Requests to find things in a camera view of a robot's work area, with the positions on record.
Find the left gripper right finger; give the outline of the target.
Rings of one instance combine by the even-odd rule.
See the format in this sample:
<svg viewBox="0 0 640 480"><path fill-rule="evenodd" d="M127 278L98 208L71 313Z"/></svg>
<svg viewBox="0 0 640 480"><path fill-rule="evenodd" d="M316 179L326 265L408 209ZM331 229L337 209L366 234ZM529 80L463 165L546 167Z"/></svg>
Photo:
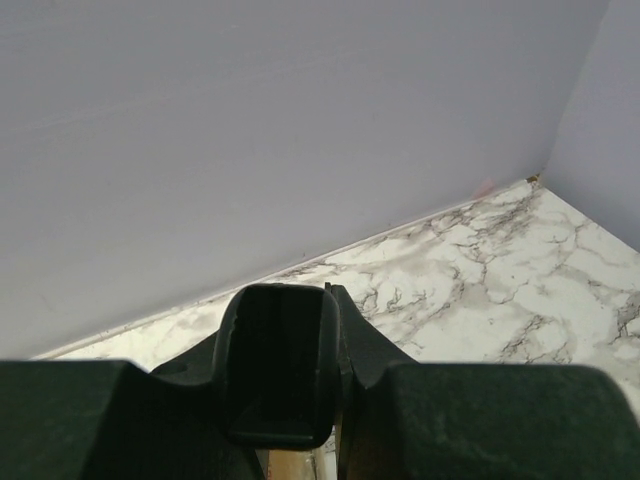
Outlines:
<svg viewBox="0 0 640 480"><path fill-rule="evenodd" d="M618 385L584 365L420 363L346 288L341 479L635 479L639 424Z"/></svg>

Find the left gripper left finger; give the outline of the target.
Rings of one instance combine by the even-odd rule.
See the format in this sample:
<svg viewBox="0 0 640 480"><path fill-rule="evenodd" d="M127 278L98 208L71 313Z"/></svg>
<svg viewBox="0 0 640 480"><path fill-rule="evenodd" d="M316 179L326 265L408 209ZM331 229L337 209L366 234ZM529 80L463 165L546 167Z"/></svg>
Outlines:
<svg viewBox="0 0 640 480"><path fill-rule="evenodd" d="M215 338L147 372L126 360L4 361L4 479L257 479L214 419Z"/></svg>

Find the orange utility knife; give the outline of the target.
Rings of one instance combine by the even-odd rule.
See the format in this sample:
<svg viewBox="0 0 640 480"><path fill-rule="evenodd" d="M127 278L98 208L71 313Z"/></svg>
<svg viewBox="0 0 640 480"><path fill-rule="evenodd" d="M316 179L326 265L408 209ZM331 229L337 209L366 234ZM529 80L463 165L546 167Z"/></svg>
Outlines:
<svg viewBox="0 0 640 480"><path fill-rule="evenodd" d="M226 308L212 359L218 428L231 444L276 455L293 479L326 476L333 429L340 311L324 288L252 284Z"/></svg>

